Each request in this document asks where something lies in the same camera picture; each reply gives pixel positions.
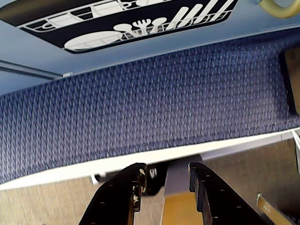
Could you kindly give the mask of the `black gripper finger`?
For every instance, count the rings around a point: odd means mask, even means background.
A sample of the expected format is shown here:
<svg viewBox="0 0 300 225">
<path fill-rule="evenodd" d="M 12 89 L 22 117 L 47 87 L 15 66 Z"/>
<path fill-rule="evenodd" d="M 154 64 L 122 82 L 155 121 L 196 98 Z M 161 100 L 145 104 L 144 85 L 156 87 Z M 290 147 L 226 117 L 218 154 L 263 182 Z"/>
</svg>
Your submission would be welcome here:
<svg viewBox="0 0 300 225">
<path fill-rule="evenodd" d="M 196 209 L 205 225 L 271 225 L 221 177 L 200 162 L 189 164 L 189 190 L 195 194 Z"/>
<path fill-rule="evenodd" d="M 79 224 L 132 225 L 146 190 L 145 163 L 134 163 L 119 171 L 95 192 Z"/>
</svg>

